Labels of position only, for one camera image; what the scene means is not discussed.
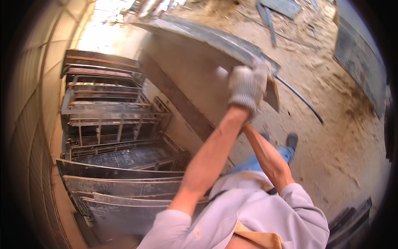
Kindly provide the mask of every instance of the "forearm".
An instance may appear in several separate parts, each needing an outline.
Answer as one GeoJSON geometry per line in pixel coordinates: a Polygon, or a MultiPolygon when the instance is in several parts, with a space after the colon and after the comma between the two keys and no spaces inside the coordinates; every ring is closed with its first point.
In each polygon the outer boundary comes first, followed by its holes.
{"type": "Polygon", "coordinates": [[[289,165],[283,160],[279,152],[252,125],[246,125],[243,132],[249,140],[261,168],[277,188],[278,193],[286,185],[295,182],[292,178],[289,165]]]}
{"type": "Polygon", "coordinates": [[[212,187],[220,175],[232,145],[248,116],[249,111],[245,108],[238,106],[229,108],[220,125],[189,163],[180,189],[169,209],[177,209],[192,215],[197,200],[212,187]]]}

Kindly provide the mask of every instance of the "hand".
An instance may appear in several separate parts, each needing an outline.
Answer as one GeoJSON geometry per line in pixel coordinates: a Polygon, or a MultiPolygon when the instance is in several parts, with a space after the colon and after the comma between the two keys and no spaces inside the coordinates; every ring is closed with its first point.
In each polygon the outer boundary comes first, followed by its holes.
{"type": "Polygon", "coordinates": [[[255,69],[247,66],[234,67],[229,79],[229,105],[237,105],[250,110],[250,117],[256,114],[271,76],[271,64],[260,63],[255,69]]]}

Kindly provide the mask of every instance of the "shirt sleeve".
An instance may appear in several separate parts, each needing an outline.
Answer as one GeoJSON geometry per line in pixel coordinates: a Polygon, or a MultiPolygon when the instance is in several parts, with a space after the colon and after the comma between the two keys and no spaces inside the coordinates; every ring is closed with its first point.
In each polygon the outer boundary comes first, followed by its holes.
{"type": "Polygon", "coordinates": [[[178,210],[165,210],[156,215],[151,230],[137,249],[180,248],[191,226],[191,217],[178,210]]]}
{"type": "Polygon", "coordinates": [[[326,242],[329,238],[328,221],[321,209],[314,206],[311,197],[297,183],[285,186],[280,195],[298,214],[315,238],[326,242]]]}

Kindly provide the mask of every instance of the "blue jeans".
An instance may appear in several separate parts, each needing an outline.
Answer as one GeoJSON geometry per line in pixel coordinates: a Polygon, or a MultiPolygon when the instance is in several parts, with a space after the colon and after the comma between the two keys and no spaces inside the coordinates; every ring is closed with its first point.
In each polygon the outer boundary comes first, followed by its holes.
{"type": "MultiPolygon", "coordinates": [[[[292,147],[286,147],[282,146],[277,149],[279,154],[281,154],[282,158],[285,160],[285,162],[289,163],[292,159],[293,156],[295,155],[295,151],[293,150],[292,147]]],[[[260,164],[258,163],[258,160],[256,158],[256,155],[250,156],[248,159],[243,161],[242,163],[238,164],[236,167],[231,169],[228,174],[231,173],[236,173],[240,171],[261,171],[263,170],[260,167],[260,164]]]]}

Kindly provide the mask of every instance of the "stacked metal panel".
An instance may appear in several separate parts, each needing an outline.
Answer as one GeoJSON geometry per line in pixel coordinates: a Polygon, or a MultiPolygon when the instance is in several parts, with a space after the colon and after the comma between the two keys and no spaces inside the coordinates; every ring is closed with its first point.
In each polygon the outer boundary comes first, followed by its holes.
{"type": "Polygon", "coordinates": [[[158,97],[143,95],[144,76],[134,64],[66,51],[57,165],[80,214],[113,232],[145,234],[178,191],[190,153],[164,133],[172,113],[158,97]]]}

